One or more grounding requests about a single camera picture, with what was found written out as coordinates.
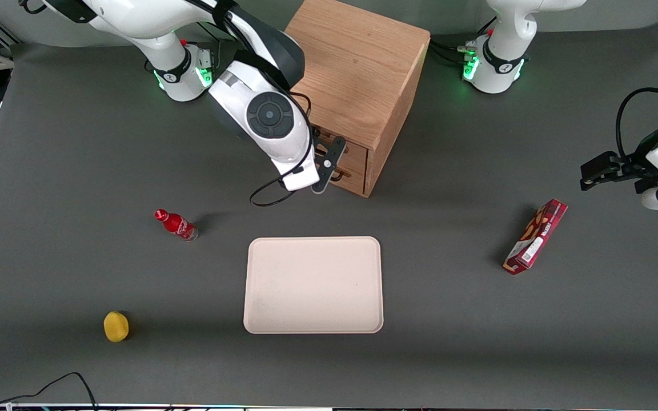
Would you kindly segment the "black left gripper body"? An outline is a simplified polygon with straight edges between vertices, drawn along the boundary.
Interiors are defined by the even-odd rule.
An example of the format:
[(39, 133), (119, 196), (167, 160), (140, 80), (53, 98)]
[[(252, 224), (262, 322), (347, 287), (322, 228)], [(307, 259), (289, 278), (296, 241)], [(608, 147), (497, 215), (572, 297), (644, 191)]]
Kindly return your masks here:
[(647, 154), (658, 144), (658, 128), (642, 138), (636, 149), (629, 154), (625, 153), (622, 140), (620, 143), (621, 157), (629, 161), (630, 171), (635, 171), (643, 179), (658, 180), (658, 168), (647, 159)]

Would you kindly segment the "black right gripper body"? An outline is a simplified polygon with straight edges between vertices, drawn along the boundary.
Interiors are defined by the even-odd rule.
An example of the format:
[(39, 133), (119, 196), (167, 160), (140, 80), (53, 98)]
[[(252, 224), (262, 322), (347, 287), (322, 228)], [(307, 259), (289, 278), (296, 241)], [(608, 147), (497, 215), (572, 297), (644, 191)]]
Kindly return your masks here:
[(314, 155), (332, 155), (336, 149), (332, 147), (334, 140), (333, 135), (322, 130), (320, 127), (310, 127)]

